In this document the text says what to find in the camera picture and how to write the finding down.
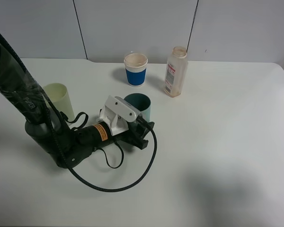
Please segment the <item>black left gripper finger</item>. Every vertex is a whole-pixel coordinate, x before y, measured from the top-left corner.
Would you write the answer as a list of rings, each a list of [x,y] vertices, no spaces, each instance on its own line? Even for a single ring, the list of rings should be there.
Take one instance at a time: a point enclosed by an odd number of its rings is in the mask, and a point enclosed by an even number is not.
[[[127,143],[139,148],[145,149],[148,141],[145,139],[150,130],[138,122],[129,122],[127,131]]]

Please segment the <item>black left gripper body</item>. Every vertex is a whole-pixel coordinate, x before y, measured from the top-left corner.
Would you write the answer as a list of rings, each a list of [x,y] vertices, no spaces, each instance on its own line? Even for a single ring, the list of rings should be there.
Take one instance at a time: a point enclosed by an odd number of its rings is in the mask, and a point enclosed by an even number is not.
[[[113,136],[105,122],[98,122],[87,127],[78,127],[73,131],[72,148],[105,147],[114,141],[127,140],[127,131]]]

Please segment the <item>black left Piper robot arm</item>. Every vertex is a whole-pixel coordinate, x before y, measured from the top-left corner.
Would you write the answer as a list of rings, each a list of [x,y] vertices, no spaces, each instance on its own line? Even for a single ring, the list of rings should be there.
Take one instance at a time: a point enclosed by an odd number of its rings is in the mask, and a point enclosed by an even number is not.
[[[96,150],[124,141],[139,149],[148,145],[145,136],[154,123],[118,97],[109,97],[100,110],[99,122],[70,128],[71,120],[54,107],[21,59],[0,35],[0,93],[26,118],[26,133],[55,161],[72,169]]]

